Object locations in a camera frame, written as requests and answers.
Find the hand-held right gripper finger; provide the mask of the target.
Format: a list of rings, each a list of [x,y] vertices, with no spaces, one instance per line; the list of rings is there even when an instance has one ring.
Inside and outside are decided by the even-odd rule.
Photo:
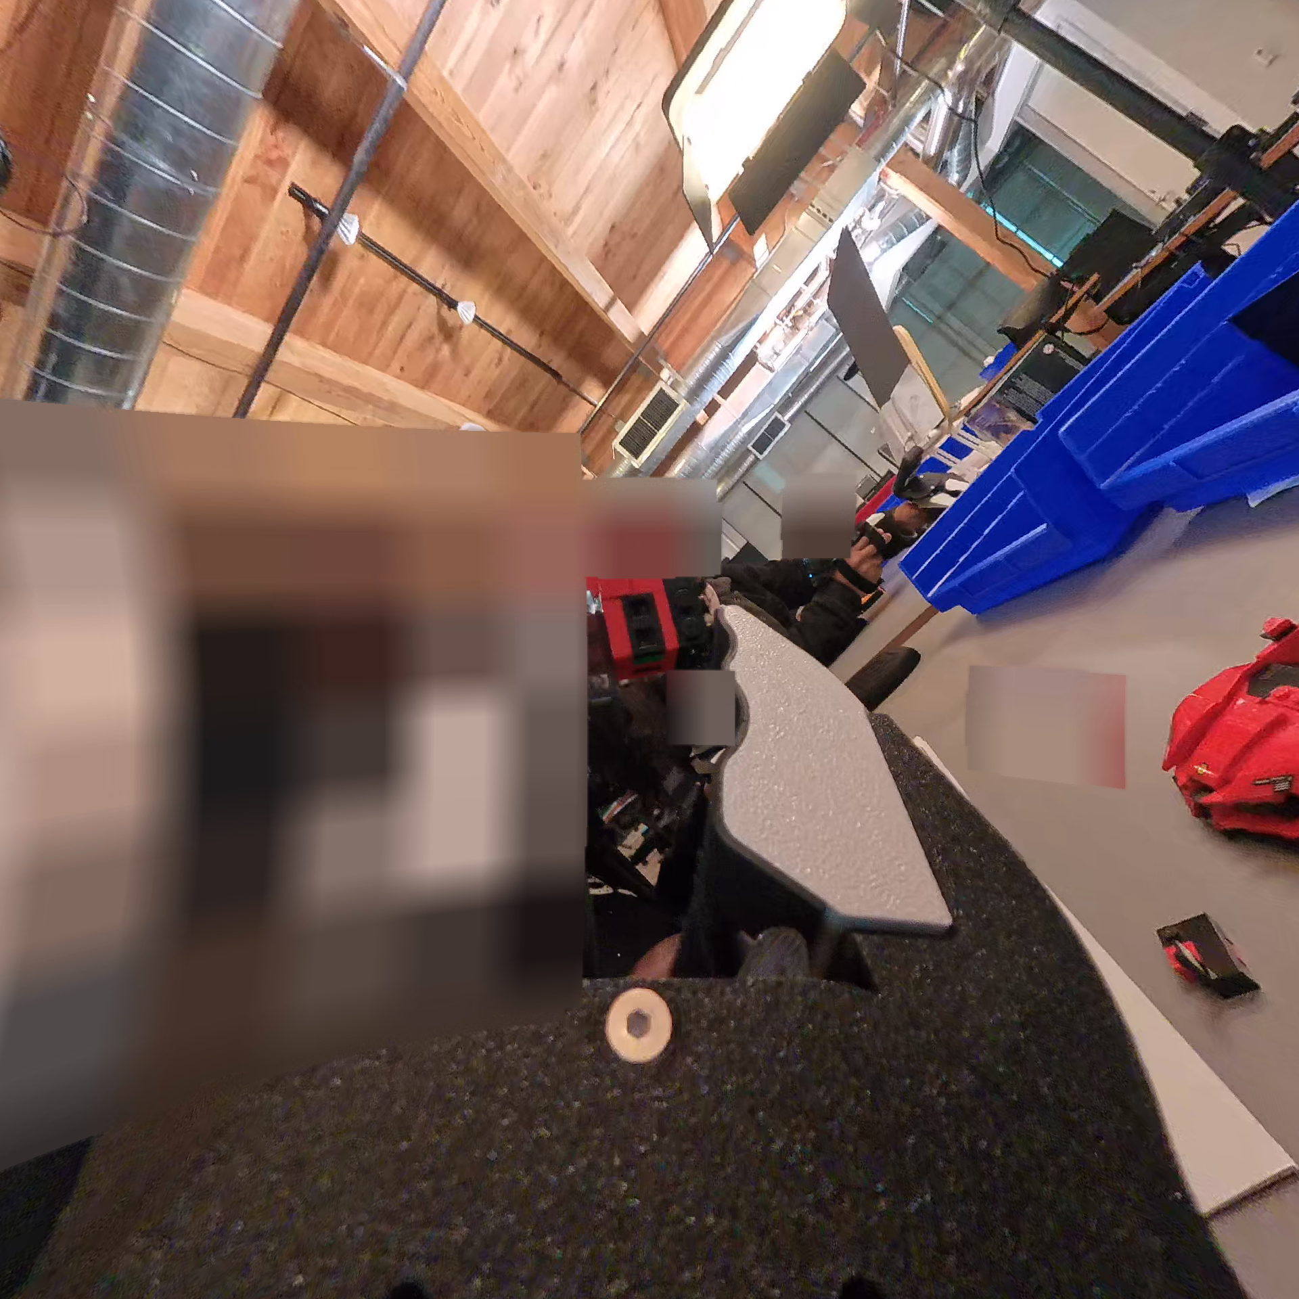
[[[740,727],[715,775],[707,883],[757,933],[941,935],[951,912],[867,709],[749,611],[717,609]]]

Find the red black brick subassembly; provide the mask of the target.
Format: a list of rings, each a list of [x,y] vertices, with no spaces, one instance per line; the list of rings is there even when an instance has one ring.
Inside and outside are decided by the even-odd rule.
[[[713,665],[703,578],[589,576],[585,593],[591,680],[626,684]]]

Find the small black red brick assembly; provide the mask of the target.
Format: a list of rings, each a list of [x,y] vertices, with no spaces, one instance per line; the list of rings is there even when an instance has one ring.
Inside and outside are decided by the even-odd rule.
[[[1163,924],[1155,930],[1173,974],[1217,999],[1240,999],[1260,991],[1240,951],[1208,912]]]

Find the white instruction booklet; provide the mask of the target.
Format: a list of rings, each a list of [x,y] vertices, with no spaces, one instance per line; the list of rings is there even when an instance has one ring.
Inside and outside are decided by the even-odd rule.
[[[1095,870],[1080,850],[1030,837],[1028,864],[1095,966],[1152,1090],[1190,1202],[1213,1218],[1297,1177],[1297,1162],[1248,1107],[1260,1100],[1297,1136],[1297,980],[1217,997],[1169,970],[1153,931],[1202,912],[1177,883],[1173,844],[1115,817],[1097,835]]]

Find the blue plastic storage bin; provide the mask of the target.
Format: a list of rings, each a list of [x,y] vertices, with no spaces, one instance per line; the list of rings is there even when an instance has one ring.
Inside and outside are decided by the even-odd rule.
[[[1063,448],[1121,510],[1297,479],[1297,209],[1219,274],[1188,268],[1084,373]]]
[[[1053,396],[898,560],[939,611],[985,613],[1105,558],[1159,514],[1115,506],[1063,446],[1068,415],[1099,396],[1211,278],[1188,268],[1121,338]]]

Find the white air vent grille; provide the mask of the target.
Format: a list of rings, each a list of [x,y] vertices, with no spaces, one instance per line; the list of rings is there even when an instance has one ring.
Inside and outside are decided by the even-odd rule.
[[[639,469],[686,408],[684,398],[672,384],[655,382],[612,440],[612,454],[620,471]]]

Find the red brick-built toy car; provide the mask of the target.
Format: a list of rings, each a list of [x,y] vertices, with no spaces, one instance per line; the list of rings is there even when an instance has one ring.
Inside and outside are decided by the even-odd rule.
[[[1252,661],[1177,705],[1161,769],[1210,829],[1297,843],[1297,622],[1269,618],[1260,636]]]

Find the studio light panel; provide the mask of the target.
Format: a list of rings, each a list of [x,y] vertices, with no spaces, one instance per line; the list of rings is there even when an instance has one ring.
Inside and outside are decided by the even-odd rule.
[[[720,2],[661,108],[680,187],[707,251],[720,205],[751,236],[865,91],[838,48],[856,2]]]

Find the black ceiling pipe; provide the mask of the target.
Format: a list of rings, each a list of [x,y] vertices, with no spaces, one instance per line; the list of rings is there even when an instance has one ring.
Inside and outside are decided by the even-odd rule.
[[[342,218],[347,216],[349,212],[349,203],[353,199],[353,193],[359,189],[369,164],[386,135],[390,122],[394,114],[398,112],[398,106],[409,89],[409,79],[425,54],[427,42],[431,40],[431,35],[442,15],[442,9],[446,7],[446,2],[427,2],[427,6],[421,11],[421,17],[417,19],[413,33],[409,40],[405,42],[405,48],[402,52],[402,58],[396,67],[382,65],[384,69],[384,93],[380,96],[378,106],[374,108],[373,118],[365,125],[365,133],[357,145],[357,149],[351,154],[347,174],[344,176],[332,205],[326,209],[324,218],[318,222],[318,230],[315,236],[315,241],[311,243],[301,268],[284,299],[284,305],[280,307],[280,313],[274,319],[274,325],[268,332],[268,340],[262,346],[255,365],[251,367],[251,373],[247,377],[247,382],[241,390],[241,396],[235,404],[235,410],[231,411],[231,417],[243,419],[249,415],[251,406],[262,388],[262,384],[268,381],[268,371],[272,363],[276,361],[286,336],[299,315],[299,309],[315,284],[315,278],[322,267],[322,261],[326,257],[326,251],[330,249],[334,236],[338,234],[338,228],[342,224]]]

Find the black track light rail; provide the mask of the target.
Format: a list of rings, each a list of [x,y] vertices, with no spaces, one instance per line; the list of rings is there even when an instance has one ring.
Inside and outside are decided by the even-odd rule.
[[[365,230],[361,230],[359,218],[353,212],[347,212],[338,220],[334,238],[340,239],[345,247],[361,247],[367,255],[380,261],[386,268],[398,272],[405,282],[413,284],[415,288],[431,296],[440,307],[450,311],[460,325],[477,328],[485,336],[492,338],[496,344],[512,352],[516,357],[523,359],[533,369],[539,369],[547,379],[554,381],[570,396],[583,402],[589,410],[595,410],[593,398],[581,392],[574,382],[570,382],[558,369],[548,365],[541,355],[537,355],[535,352],[514,340],[508,332],[500,330],[487,319],[483,319],[477,313],[473,301],[458,299],[444,286],[438,286],[423,272],[413,268],[413,265],[409,265],[400,255],[390,251],[386,245],[365,234]]]

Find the silver ventilation duct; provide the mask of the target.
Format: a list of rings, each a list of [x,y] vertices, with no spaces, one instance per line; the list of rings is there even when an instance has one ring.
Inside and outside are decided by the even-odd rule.
[[[864,108],[844,106],[817,129],[815,151],[761,224],[765,261],[690,359],[682,411],[641,475],[697,477],[724,458],[748,408],[780,369],[796,371],[796,352],[825,311],[829,280],[819,270],[842,228],[865,209],[881,168],[939,98],[962,93],[985,71],[995,46],[993,31],[956,9],[916,54],[900,56],[893,89],[869,87],[858,94]]]
[[[297,2],[115,2],[1,392],[127,410]]]

